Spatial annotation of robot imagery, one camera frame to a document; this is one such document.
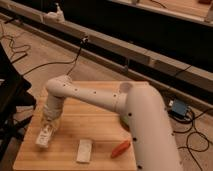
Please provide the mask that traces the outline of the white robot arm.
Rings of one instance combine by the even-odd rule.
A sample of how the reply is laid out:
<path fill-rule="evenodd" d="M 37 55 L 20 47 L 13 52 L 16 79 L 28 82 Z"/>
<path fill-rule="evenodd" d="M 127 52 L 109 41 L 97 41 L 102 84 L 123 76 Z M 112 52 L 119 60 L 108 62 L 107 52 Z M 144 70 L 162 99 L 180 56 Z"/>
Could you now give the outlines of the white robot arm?
<path fill-rule="evenodd" d="M 148 82 L 123 82 L 118 92 L 75 85 L 68 75 L 46 82 L 44 116 L 58 119 L 66 98 L 72 97 L 126 116 L 133 138 L 136 165 L 142 171 L 183 171 L 164 100 Z"/>

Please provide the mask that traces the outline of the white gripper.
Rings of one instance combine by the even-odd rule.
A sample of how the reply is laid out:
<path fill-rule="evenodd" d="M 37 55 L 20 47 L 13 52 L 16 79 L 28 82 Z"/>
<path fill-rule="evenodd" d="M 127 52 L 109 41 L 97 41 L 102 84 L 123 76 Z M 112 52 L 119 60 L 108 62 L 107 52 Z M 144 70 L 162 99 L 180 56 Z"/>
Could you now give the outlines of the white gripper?
<path fill-rule="evenodd" d="M 51 126 L 51 136 L 54 136 L 60 129 L 62 109 L 50 108 L 48 105 L 43 107 L 40 131 L 46 133 L 47 125 Z"/>

